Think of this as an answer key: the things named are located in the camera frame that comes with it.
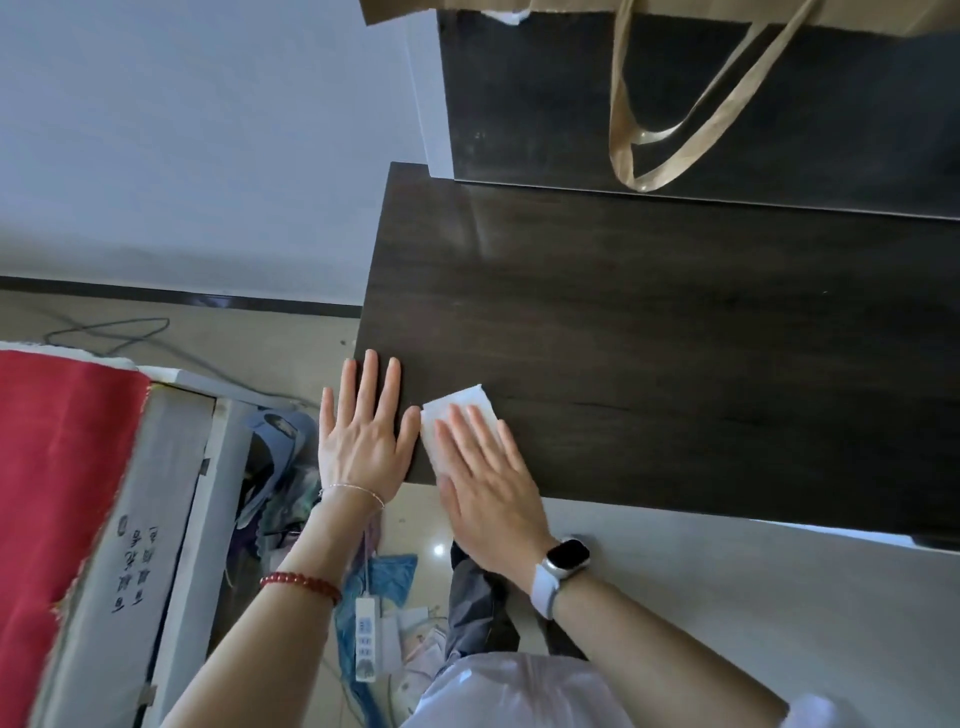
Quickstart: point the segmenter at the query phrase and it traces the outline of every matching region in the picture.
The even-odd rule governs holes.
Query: red cloth
[[[54,607],[109,516],[149,386],[139,372],[0,351],[0,728],[27,724]]]

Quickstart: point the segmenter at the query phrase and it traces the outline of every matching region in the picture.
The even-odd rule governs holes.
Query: sleeve
[[[790,703],[780,728],[870,728],[845,700],[804,695]]]

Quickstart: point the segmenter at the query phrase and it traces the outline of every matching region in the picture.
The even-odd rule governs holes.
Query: forearm
[[[280,570],[339,586],[375,508],[368,494],[332,489]],[[164,728],[299,728],[331,610],[326,596],[295,585],[268,585],[207,660]]]
[[[787,706],[682,629],[589,572],[557,593],[558,624],[644,728],[775,728]]]

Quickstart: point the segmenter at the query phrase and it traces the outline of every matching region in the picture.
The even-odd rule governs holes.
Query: smartwatch
[[[545,619],[553,618],[553,600],[560,585],[590,563],[590,550],[579,539],[567,539],[546,552],[537,564],[530,601]]]

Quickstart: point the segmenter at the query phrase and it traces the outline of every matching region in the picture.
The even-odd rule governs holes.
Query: paper bag handle
[[[623,81],[623,62],[627,57],[627,46],[630,42],[630,24],[634,16],[635,1],[621,0],[613,23],[613,64],[610,82],[610,161],[618,180],[636,192],[651,192],[676,180],[723,135],[754,97],[756,90],[767,77],[773,64],[780,57],[790,39],[809,17],[818,0],[804,0],[794,16],[783,27],[783,30],[747,70],[727,98],[717,107],[710,119],[704,122],[704,125],[694,132],[667,161],[639,177],[634,177],[634,149],[632,145],[661,141],[679,129],[723,78],[733,62],[740,57],[766,26],[762,23],[754,23],[750,26],[747,35],[733,49],[723,67],[713,77],[704,92],[700,94],[700,98],[697,99],[679,124],[660,132],[651,132],[637,124],[634,113],[630,108],[627,85]]]

